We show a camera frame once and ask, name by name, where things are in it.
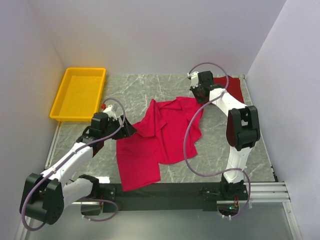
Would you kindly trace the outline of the bright red t-shirt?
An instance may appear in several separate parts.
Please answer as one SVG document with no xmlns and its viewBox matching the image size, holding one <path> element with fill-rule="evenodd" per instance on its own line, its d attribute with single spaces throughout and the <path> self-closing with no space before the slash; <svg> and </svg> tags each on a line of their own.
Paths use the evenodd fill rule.
<svg viewBox="0 0 320 240">
<path fill-rule="evenodd" d="M 117 140 L 116 159 L 122 189 L 132 191 L 161 180 L 160 165 L 176 164 L 197 155 L 202 136 L 200 109 L 195 98 L 178 96 L 171 101 L 152 99 L 137 132 Z"/>
</svg>

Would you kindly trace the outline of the yellow plastic tray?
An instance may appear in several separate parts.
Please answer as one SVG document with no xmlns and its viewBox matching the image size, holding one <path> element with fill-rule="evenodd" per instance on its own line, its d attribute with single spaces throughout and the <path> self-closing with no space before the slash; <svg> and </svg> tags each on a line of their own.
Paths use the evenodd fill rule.
<svg viewBox="0 0 320 240">
<path fill-rule="evenodd" d="M 105 81 L 105 68 L 67 68 L 49 117 L 58 122 L 89 122 L 99 110 Z"/>
</svg>

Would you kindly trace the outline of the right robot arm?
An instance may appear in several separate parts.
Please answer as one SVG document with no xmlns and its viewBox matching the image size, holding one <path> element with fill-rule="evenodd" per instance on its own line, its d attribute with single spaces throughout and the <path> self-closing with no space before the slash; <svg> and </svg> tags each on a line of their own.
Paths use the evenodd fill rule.
<svg viewBox="0 0 320 240">
<path fill-rule="evenodd" d="M 240 102 L 222 85 L 215 84 L 211 71 L 194 71 L 187 77 L 191 80 L 190 91 L 198 103 L 211 103 L 227 116 L 226 139 L 230 151 L 227 171 L 221 175 L 219 194 L 230 200 L 245 191 L 243 170 L 261 137 L 258 109 Z"/>
</svg>

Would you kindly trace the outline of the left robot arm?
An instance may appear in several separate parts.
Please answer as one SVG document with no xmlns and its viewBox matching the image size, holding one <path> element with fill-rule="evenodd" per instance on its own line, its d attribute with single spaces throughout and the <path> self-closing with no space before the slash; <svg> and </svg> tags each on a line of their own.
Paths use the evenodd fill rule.
<svg viewBox="0 0 320 240">
<path fill-rule="evenodd" d="M 19 209 L 24 227 L 31 231 L 37 230 L 28 225 L 26 217 L 40 221 L 43 225 L 53 225 L 66 207 L 82 198 L 113 205 L 114 213 L 109 219 L 115 217 L 119 207 L 114 201 L 102 198 L 97 177 L 83 174 L 74 182 L 68 182 L 83 164 L 104 147 L 106 140 L 121 140 L 136 132 L 137 129 L 124 114 L 115 117 L 110 113 L 95 113 L 90 125 L 83 130 L 65 156 L 42 173 L 32 173 L 26 178 Z"/>
</svg>

